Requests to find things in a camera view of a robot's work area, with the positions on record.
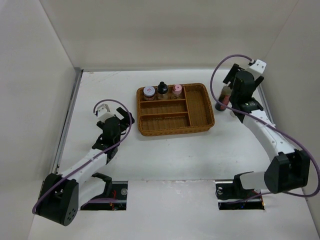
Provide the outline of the tall dark sauce bottle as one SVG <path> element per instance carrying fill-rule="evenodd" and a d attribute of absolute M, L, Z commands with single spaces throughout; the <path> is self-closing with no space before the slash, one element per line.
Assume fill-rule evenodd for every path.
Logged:
<path fill-rule="evenodd" d="M 215 104 L 215 109 L 223 112 L 225 111 L 227 108 L 226 106 L 229 104 L 230 102 L 230 96 L 232 94 L 232 89 L 229 85 L 225 85 L 219 95 L 218 101 L 222 103 L 219 104 L 218 102 Z"/>

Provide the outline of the black-cap glass bottle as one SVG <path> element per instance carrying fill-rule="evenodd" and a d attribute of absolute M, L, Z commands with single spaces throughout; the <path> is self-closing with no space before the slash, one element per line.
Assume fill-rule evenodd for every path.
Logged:
<path fill-rule="evenodd" d="M 168 99 L 168 85 L 161 81 L 157 86 L 157 99 L 158 100 L 167 100 Z"/>

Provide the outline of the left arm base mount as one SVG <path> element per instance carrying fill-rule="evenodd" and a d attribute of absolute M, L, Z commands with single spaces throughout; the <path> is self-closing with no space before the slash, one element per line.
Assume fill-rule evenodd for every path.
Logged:
<path fill-rule="evenodd" d="M 127 209 L 128 182 L 114 181 L 105 190 L 80 206 L 81 211 L 125 211 Z"/>

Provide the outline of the white-lid red-label spice jar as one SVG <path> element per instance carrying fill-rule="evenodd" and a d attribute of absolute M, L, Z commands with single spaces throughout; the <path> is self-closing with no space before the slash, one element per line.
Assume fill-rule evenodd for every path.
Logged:
<path fill-rule="evenodd" d="M 155 99 L 156 90 L 153 86 L 143 88 L 143 98 L 145 101 L 153 101 Z"/>

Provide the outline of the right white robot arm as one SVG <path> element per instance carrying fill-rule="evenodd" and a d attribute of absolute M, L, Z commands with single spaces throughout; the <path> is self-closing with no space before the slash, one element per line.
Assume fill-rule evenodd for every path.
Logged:
<path fill-rule="evenodd" d="M 235 116 L 256 137 L 270 159 L 262 172 L 245 172 L 235 175 L 232 192 L 245 197 L 251 189 L 269 190 L 273 194 L 288 192 L 307 185 L 310 157 L 304 150 L 296 149 L 283 134 L 273 130 L 263 106 L 253 98 L 253 93 L 263 81 L 261 73 L 255 77 L 251 68 L 234 64 L 223 83 L 231 88 L 229 101 Z"/>

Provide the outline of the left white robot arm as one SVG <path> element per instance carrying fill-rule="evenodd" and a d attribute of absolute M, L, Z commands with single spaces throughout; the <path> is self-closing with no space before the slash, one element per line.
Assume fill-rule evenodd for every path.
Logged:
<path fill-rule="evenodd" d="M 92 198 L 105 200 L 112 195 L 112 178 L 98 171 L 115 157 L 135 122 L 125 106 L 118 107 L 117 112 L 122 118 L 112 114 L 106 104 L 96 107 L 96 125 L 102 133 L 84 158 L 69 169 L 50 173 L 45 178 L 32 208 L 34 215 L 66 227 Z"/>

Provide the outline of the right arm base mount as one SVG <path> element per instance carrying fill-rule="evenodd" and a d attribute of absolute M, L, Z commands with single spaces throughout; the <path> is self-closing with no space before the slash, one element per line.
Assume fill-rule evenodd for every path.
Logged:
<path fill-rule="evenodd" d="M 215 195 L 219 210 L 264 210 L 260 189 L 239 188 L 233 180 L 219 180 L 215 182 Z"/>

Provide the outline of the pink-lid spice jar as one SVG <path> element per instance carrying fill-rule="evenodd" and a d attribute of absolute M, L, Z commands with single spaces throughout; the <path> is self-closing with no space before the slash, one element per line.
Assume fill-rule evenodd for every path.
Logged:
<path fill-rule="evenodd" d="M 173 100 L 181 99 L 182 98 L 182 90 L 183 90 L 183 87 L 180 84 L 175 84 L 172 87 L 171 98 Z"/>

